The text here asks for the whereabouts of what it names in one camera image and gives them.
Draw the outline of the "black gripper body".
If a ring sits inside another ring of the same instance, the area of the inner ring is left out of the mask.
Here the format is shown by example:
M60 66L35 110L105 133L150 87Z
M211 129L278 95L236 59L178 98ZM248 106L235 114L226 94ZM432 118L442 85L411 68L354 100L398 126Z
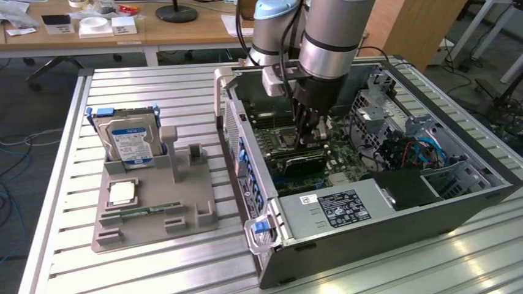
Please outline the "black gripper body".
M336 103L343 84L344 76L332 80L315 77L299 79L294 91L296 113L310 108L322 115L327 113Z

